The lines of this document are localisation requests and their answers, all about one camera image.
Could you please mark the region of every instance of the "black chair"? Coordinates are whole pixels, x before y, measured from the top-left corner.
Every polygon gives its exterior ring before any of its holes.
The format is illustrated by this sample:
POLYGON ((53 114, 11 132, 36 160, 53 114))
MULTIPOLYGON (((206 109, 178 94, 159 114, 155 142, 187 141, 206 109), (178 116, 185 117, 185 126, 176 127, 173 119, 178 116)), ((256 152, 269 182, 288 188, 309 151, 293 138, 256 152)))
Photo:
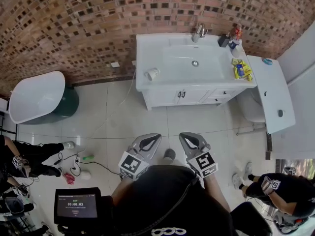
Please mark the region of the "black chair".
POLYGON ((248 236, 271 236, 272 231, 266 220, 251 202, 244 202, 231 212, 233 226, 248 236))

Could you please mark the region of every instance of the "white shoe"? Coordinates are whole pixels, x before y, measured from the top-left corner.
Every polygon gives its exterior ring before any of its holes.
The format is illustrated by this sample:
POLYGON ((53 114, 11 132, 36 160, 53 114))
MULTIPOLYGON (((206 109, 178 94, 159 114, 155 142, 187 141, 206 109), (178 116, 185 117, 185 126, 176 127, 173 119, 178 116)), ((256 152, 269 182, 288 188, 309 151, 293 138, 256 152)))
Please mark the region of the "white shoe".
POLYGON ((245 167, 244 181, 248 180, 248 175, 252 174, 252 162, 247 163, 245 167))
POLYGON ((64 149, 73 149, 75 147, 75 143, 72 141, 63 143, 64 149))
POLYGON ((240 189, 240 188, 239 188, 240 185, 243 184, 243 182, 242 182, 240 176, 239 176, 237 173, 235 173, 235 174, 232 176, 232 183, 233 183, 234 188, 235 188, 236 190, 239 190, 239 189, 240 189))

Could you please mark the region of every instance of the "sink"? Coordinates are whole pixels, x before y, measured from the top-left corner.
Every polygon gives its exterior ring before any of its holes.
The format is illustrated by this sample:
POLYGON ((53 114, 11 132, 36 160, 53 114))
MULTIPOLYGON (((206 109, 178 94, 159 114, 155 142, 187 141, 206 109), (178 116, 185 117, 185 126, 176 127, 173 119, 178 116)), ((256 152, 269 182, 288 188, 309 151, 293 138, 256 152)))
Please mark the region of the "sink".
MULTIPOLYGON (((218 36, 206 35, 194 43, 191 34, 186 33, 137 35, 137 89, 209 83, 221 87, 226 83, 248 85, 248 81, 235 79, 231 64, 234 57, 228 46, 218 45, 218 39, 218 36), (153 68, 159 74, 150 81, 145 74, 153 68)), ((242 45, 238 50, 239 58, 248 62, 242 45)))

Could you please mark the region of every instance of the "faucet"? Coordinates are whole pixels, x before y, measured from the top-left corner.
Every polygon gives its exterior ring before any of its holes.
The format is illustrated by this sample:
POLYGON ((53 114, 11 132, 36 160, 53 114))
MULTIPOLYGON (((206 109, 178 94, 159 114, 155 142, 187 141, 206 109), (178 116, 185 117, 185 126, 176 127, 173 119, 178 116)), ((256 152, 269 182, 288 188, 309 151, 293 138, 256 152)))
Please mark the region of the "faucet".
POLYGON ((207 34, 208 30, 206 29, 205 27, 205 24, 204 23, 201 23, 199 26, 198 26, 198 29, 197 31, 194 33, 194 35, 192 36, 192 41, 197 43, 198 42, 198 39, 200 37, 205 37, 206 34, 207 34))

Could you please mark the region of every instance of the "mosaic tile wall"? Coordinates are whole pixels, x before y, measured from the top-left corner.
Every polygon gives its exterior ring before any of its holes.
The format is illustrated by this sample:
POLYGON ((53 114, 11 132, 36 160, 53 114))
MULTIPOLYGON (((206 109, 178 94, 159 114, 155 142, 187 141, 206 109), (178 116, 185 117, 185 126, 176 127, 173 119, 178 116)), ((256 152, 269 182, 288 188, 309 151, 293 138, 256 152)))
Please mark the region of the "mosaic tile wall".
POLYGON ((215 35, 241 23, 248 54, 276 58, 314 19, 315 0, 0 0, 0 94, 54 70, 72 83, 129 78, 136 34, 198 22, 215 35))

